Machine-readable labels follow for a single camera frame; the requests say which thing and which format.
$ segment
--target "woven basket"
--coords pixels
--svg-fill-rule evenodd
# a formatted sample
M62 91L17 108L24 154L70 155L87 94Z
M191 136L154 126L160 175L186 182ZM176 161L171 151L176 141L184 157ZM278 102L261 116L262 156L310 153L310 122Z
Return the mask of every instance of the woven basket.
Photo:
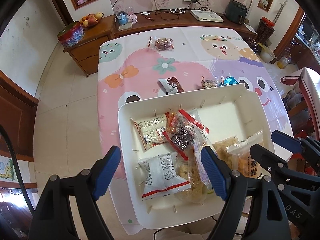
M261 42L264 44L274 31L274 28L268 27L264 21L260 20L257 29L258 36L256 38L256 43Z

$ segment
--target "cartoon tablecloth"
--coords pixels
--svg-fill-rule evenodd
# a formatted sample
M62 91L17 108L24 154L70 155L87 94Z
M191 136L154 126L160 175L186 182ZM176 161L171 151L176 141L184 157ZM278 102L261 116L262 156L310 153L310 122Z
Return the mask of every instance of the cartoon tablecloth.
M157 51L148 47L150 37L173 39L174 49ZM264 107L271 131L292 135L281 97L263 64L244 40L231 29L177 27L132 34L100 47L98 69L98 115L103 156L112 145L120 147L117 113L132 101L165 95L158 78L175 76L185 91L201 88L201 76L231 74ZM289 152L276 154L284 159ZM132 207L123 163L109 186L119 220L129 235L143 227Z

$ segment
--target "dark green air fryer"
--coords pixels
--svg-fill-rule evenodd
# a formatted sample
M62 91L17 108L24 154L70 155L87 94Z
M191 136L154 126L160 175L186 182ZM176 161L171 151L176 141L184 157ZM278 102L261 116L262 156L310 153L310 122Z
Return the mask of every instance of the dark green air fryer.
M226 18L231 22L242 24L247 15L247 11L244 4L230 0L226 8Z

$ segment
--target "red cartoon nose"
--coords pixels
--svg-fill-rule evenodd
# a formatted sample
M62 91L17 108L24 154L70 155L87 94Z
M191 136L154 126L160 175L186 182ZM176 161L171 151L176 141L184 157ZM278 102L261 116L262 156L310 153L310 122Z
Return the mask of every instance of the red cartoon nose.
M260 88L255 88L254 91L258 94L259 97L262 95Z

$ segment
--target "white bucket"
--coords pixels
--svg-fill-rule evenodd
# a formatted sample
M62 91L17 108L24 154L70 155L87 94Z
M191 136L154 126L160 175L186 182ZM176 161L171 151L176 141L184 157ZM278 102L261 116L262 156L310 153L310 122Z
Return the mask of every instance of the white bucket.
M262 47L261 53L260 53L260 58L265 62L265 63L270 63L271 60L275 59L276 56L273 54L273 52L266 46Z
M161 115L169 109L198 108L202 123L209 128L212 143L237 136L239 141L263 130L264 147L275 152L271 132L259 96L243 84L208 88L145 99L124 104L118 112L122 157L129 192L138 222L147 229L191 223L221 212L224 202L209 194L203 205L179 200L174 195L141 200L146 174L136 169L138 159L151 158L174 151L164 143L144 151L134 123Z

